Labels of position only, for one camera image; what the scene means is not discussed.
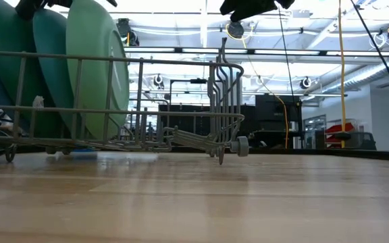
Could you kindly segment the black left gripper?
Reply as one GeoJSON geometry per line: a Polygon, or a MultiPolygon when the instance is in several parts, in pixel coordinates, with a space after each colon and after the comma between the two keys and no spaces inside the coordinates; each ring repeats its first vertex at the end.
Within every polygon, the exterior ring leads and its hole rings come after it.
{"type": "MultiPolygon", "coordinates": [[[[117,7],[116,0],[106,0],[109,4],[117,7]]],[[[17,15],[23,20],[31,20],[33,15],[47,4],[49,7],[58,5],[61,7],[70,8],[73,0],[20,0],[15,6],[17,15]]]]}

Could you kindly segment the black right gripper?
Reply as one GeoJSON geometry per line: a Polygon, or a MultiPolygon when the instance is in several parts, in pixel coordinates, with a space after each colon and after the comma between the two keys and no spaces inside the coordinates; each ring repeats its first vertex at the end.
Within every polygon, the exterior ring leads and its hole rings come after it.
{"type": "MultiPolygon", "coordinates": [[[[284,9],[288,9],[295,0],[276,0],[284,9]]],[[[220,7],[222,15],[232,12],[230,19],[232,22],[239,22],[265,12],[277,10],[276,4],[272,0],[224,0],[220,7]]]]}

